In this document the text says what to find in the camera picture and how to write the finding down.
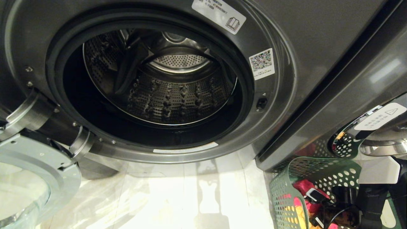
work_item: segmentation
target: stainless steel drum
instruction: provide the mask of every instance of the stainless steel drum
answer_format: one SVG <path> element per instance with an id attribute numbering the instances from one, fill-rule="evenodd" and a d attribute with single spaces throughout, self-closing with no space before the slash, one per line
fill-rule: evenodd
<path id="1" fill-rule="evenodd" d="M 236 77 L 203 45 L 174 33 L 124 29 L 83 44 L 98 90 L 127 114 L 155 124 L 206 119 L 228 101 Z"/>

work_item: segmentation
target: perforated basket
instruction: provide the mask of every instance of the perforated basket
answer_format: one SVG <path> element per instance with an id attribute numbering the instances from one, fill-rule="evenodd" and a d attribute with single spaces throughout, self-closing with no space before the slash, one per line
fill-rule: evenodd
<path id="1" fill-rule="evenodd" d="M 277 228 L 302 229 L 295 210 L 294 198 L 298 198 L 303 207 L 305 201 L 301 193 L 292 186 L 292 183 L 307 179 L 335 201 L 335 196 L 331 193 L 332 187 L 349 186 L 359 189 L 360 170 L 361 167 L 349 159 L 298 157 L 292 160 L 270 183 Z M 305 208 L 303 210 L 305 226 L 308 229 L 309 216 L 307 210 Z"/>

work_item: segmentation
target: washing machine drum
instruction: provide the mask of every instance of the washing machine drum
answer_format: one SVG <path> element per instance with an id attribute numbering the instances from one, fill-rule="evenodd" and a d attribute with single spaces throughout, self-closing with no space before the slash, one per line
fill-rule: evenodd
<path id="1" fill-rule="evenodd" d="M 101 8 L 66 23 L 48 48 L 58 104 L 102 140 L 180 149 L 235 130 L 253 109 L 247 58 L 184 13 Z"/>

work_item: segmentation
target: tile floor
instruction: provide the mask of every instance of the tile floor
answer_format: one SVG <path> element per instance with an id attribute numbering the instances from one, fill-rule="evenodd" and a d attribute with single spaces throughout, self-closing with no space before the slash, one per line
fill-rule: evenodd
<path id="1" fill-rule="evenodd" d="M 84 179 L 74 199 L 37 229 L 274 228 L 263 171 L 254 161 L 232 172 L 222 172 L 215 160 L 188 166 L 183 177 L 130 172 Z"/>

